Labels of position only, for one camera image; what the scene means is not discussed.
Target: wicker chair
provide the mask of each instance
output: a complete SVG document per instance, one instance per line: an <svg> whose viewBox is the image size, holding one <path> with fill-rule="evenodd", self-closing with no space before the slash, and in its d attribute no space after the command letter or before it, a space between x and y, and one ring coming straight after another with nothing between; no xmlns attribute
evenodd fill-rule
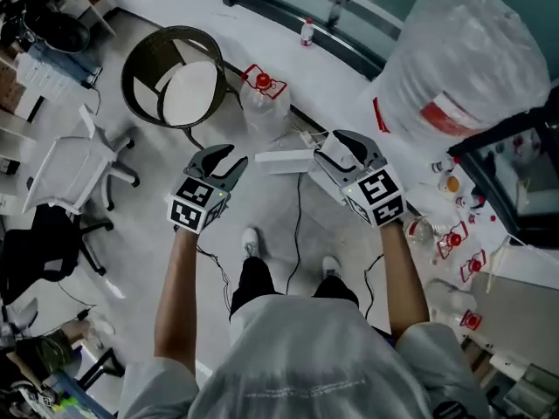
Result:
<svg viewBox="0 0 559 419"><path fill-rule="evenodd" d="M192 48L207 55L216 66L217 81L216 89L210 107L205 115L190 124L171 126L163 116L163 100L169 81L161 91L155 86L163 75L177 64L186 65L180 52L177 50L173 40L182 41ZM157 94L158 118L147 113L141 108L134 91L134 78L137 78L149 90ZM139 118L157 126L182 129L190 141L199 148L203 148L193 137L191 129L207 120L216 112L224 100L226 93L234 93L238 98L238 92L227 83L225 78L224 60L217 42L204 31L189 26L170 26L158 30L144 38L128 55L121 75L121 87L124 100L128 108Z"/></svg>

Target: jeans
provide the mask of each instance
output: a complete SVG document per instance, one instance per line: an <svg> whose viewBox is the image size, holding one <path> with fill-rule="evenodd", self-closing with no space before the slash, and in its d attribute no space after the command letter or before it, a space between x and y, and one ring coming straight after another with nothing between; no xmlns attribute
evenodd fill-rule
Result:
<svg viewBox="0 0 559 419"><path fill-rule="evenodd" d="M231 301L231 316L249 301L262 295L281 295L273 288L272 275L266 263L260 258L248 258L243 263L243 271L238 281L238 289L233 293ZM349 290L343 281L335 276L329 276L322 280L314 298L338 298L353 301L359 307L359 300Z"/></svg>
<svg viewBox="0 0 559 419"><path fill-rule="evenodd" d="M53 50L43 42L36 42L27 52L32 58L50 65L54 70L82 83L99 67L82 53L67 54Z"/></svg>

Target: shirt sleeve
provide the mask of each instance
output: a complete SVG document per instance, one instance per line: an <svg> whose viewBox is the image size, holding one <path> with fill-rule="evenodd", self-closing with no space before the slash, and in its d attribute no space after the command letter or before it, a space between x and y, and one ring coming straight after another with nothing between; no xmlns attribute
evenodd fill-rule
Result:
<svg viewBox="0 0 559 419"><path fill-rule="evenodd" d="M180 362L152 357L127 365L119 418L185 417L198 394L194 375Z"/></svg>
<svg viewBox="0 0 559 419"><path fill-rule="evenodd" d="M396 344L431 398L433 417L489 418L489 405L473 378L452 329L438 323L412 326Z"/></svg>

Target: black pants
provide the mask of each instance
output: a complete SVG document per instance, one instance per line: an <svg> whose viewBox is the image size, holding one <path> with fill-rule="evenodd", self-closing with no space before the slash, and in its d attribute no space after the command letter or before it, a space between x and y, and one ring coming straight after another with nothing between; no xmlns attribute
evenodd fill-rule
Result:
<svg viewBox="0 0 559 419"><path fill-rule="evenodd" d="M243 263L243 271L238 281L238 289L233 293L231 316L249 301L262 295L281 295L273 288L272 275L266 263L260 258L248 258ZM313 295L315 298L339 298L353 301L359 307L356 295L335 276L324 279Z"/></svg>

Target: gray t-shirt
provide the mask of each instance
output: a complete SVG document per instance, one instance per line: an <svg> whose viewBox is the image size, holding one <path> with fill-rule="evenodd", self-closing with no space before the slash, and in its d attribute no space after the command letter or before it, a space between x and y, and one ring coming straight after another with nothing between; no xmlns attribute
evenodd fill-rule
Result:
<svg viewBox="0 0 559 419"><path fill-rule="evenodd" d="M450 328L392 348L345 299L266 295L231 318L233 345L202 390L181 363L127 367L121 419L489 417Z"/></svg>

